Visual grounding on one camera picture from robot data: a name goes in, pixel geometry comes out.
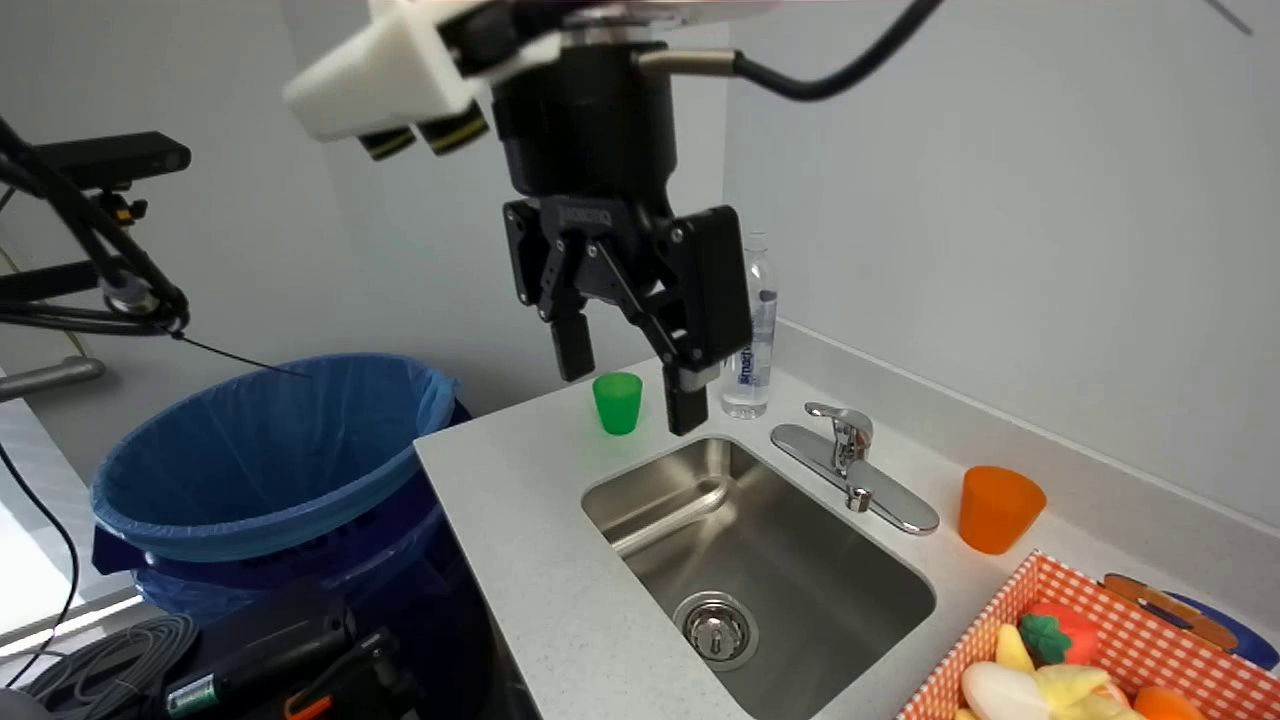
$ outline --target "sink basin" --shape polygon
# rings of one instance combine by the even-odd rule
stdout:
[[[929,612],[934,588],[728,440],[583,497],[677,633],[762,720],[806,720]]]

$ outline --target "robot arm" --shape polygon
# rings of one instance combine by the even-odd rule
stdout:
[[[384,161],[416,141],[453,154],[486,138],[479,96],[524,200],[504,210],[521,305],[557,342],[560,376],[594,373],[588,302],[617,305],[664,361],[667,428],[707,417],[703,383],[750,345],[744,243],[733,210],[674,217],[674,77],[751,82],[829,102],[893,59],[939,10],[908,12],[825,82],[744,53],[667,53],[638,28],[715,21],[773,0],[374,0],[374,24],[286,87],[315,141],[362,138]]]

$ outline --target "yellow fruit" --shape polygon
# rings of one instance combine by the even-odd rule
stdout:
[[[1038,680],[1049,714],[1070,714],[1072,705],[1079,705],[1097,687],[1111,684],[1107,673],[1090,670],[1090,665],[1051,665],[1051,670],[1040,670],[1034,680]]]
[[[1019,670],[1019,673],[1038,670],[1024,636],[1013,623],[1000,623],[995,665]]]
[[[1144,720],[1144,717],[1130,707],[1118,684],[1105,684],[1051,720]]]

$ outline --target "green cup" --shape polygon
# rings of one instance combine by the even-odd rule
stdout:
[[[594,398],[596,398],[596,417],[601,417],[609,435],[632,435],[638,433],[639,398],[643,398],[639,376],[632,376],[632,373],[596,376]]]

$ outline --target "orange dish rack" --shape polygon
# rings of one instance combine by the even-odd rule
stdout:
[[[1057,602],[1100,623],[1100,670],[1134,696],[1141,687],[1182,687],[1208,720],[1280,720],[1280,680],[1242,655],[1221,655],[1208,644],[1161,623],[1158,617],[1120,606],[1090,576],[1051,556],[1028,556],[1000,595],[981,612],[947,661],[905,707],[905,720],[955,720],[964,707],[960,680],[967,665],[995,655],[1000,623],[1038,606]]]

